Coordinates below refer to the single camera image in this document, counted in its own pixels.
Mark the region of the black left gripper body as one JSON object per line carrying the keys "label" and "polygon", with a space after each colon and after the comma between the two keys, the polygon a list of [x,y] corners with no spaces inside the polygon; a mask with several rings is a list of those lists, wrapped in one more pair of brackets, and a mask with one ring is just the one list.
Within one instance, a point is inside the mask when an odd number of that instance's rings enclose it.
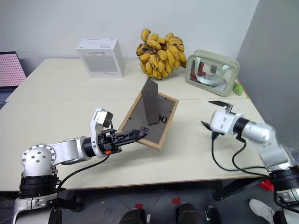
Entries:
{"label": "black left gripper body", "polygon": [[120,153],[120,146],[116,146],[113,142],[113,137],[116,134],[115,129],[103,130],[98,135],[98,147],[104,156]]}

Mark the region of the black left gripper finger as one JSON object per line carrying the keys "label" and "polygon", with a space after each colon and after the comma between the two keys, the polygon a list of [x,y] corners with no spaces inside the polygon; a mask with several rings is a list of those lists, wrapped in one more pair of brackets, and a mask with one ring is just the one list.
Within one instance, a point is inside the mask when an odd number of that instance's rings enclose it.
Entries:
{"label": "black left gripper finger", "polygon": [[140,137],[140,136],[130,136],[128,138],[117,141],[116,146],[121,147],[121,146],[124,146],[124,145],[127,145],[127,144],[131,144],[133,142],[137,142],[141,138],[142,137]]}
{"label": "black left gripper finger", "polygon": [[139,140],[146,136],[148,131],[148,128],[142,126],[140,129],[133,129],[131,131],[117,133],[116,136],[125,140]]}

